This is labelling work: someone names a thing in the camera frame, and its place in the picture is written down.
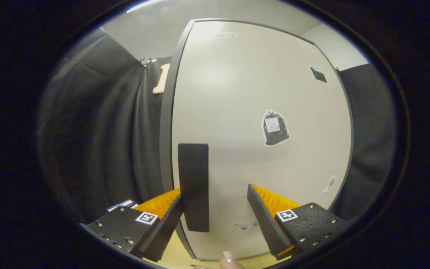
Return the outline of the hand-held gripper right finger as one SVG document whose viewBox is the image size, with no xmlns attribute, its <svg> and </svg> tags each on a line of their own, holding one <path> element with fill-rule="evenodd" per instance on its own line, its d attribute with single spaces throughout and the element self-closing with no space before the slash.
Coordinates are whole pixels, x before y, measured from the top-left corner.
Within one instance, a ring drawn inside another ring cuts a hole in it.
<svg viewBox="0 0 430 269">
<path fill-rule="evenodd" d="M 346 228 L 345 220 L 315 202 L 300 205 L 253 184 L 246 197 L 277 260 L 314 252 Z"/>
</svg>

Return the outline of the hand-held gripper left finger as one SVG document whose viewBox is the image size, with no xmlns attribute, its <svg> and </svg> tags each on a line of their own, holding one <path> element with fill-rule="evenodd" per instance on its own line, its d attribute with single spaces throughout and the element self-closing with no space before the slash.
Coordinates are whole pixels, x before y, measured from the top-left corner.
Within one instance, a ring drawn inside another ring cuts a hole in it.
<svg viewBox="0 0 430 269">
<path fill-rule="evenodd" d="M 181 191 L 174 189 L 140 205 L 118 204 L 87 228 L 131 255 L 158 262 L 182 213 Z"/>
</svg>

